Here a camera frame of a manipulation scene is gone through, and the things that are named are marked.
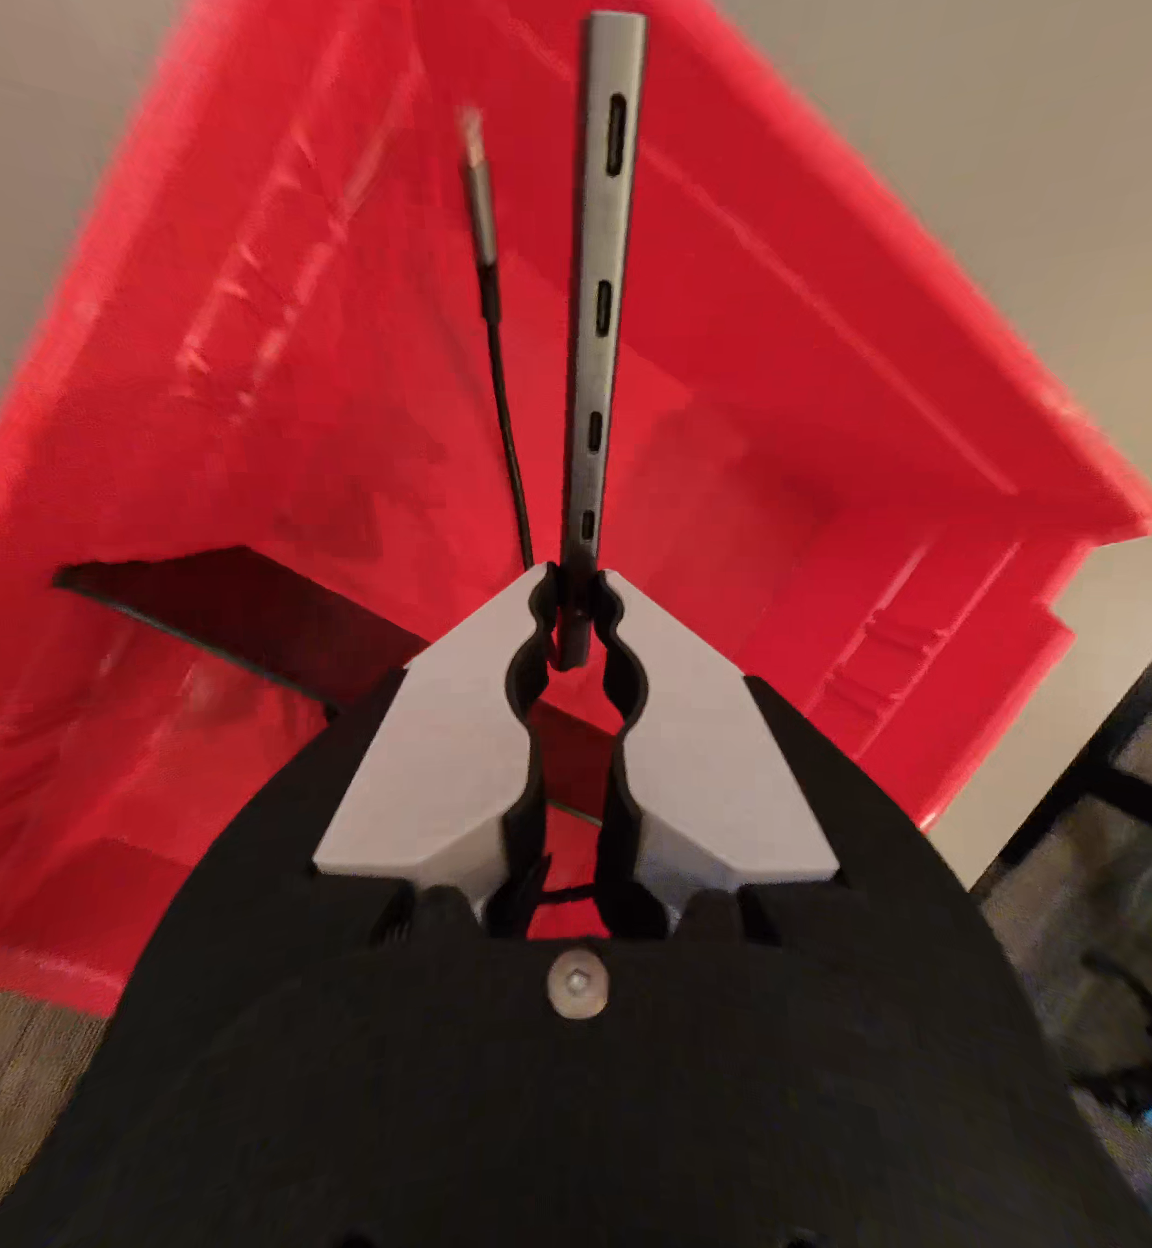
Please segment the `black metal furniture leg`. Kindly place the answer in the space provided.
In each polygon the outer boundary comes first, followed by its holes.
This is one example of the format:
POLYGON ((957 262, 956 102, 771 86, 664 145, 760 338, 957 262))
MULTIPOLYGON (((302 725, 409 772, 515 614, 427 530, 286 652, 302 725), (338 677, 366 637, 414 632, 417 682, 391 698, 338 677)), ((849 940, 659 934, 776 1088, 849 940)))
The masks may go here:
POLYGON ((970 886, 970 894, 987 897, 992 888, 1020 868, 1053 827, 1086 799, 1152 828, 1152 781, 1122 766, 1128 746, 1148 723, 1152 723, 1152 660, 1033 807, 992 865, 970 886))

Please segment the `red plastic bin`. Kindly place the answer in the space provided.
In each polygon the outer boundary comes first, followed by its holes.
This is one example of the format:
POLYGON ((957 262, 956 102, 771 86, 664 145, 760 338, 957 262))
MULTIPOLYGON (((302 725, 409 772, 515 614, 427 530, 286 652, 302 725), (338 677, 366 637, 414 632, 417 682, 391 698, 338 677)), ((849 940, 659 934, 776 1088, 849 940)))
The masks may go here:
MULTIPOLYGON (((248 547, 431 642, 519 573, 464 193, 556 555, 594 3, 192 3, 0 405, 0 988, 110 1014, 319 703, 52 586, 248 547)), ((1152 491, 709 3, 648 63, 600 553, 926 828, 1152 491)))

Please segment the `grey slim usb hub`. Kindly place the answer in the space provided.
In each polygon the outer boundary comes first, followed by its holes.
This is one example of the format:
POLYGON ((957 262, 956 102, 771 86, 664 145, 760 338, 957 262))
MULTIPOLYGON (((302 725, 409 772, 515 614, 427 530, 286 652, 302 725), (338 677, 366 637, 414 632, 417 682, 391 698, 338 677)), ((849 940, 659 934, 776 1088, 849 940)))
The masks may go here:
POLYGON ((643 13, 597 10, 584 20, 552 650, 559 672, 582 667, 590 647, 646 48, 643 13))

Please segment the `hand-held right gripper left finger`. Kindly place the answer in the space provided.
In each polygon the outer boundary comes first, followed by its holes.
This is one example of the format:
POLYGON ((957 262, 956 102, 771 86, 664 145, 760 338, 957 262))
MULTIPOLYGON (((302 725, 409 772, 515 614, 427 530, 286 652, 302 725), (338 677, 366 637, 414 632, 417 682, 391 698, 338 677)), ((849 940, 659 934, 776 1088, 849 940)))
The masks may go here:
POLYGON ((526 930, 546 881, 531 710, 549 683, 552 567, 534 565, 413 659, 314 851, 325 876, 454 888, 526 930))

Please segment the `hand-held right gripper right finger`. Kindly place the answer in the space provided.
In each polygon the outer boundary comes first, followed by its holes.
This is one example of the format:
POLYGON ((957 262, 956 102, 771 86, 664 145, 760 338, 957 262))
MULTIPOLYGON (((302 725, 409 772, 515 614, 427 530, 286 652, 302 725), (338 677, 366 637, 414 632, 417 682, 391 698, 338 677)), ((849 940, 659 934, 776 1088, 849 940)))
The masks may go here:
POLYGON ((745 675, 603 570, 602 692, 620 718, 595 861, 607 929, 673 929, 701 893, 824 884, 839 865, 745 675))

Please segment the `black plastic bin divider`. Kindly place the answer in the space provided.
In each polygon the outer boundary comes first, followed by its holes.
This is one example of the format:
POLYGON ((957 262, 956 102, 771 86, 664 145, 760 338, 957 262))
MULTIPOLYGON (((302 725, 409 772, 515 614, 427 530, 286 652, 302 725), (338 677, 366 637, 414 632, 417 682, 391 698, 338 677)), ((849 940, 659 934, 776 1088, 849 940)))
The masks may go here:
POLYGON ((64 565, 52 586, 179 637, 335 716, 427 642, 250 550, 64 565))

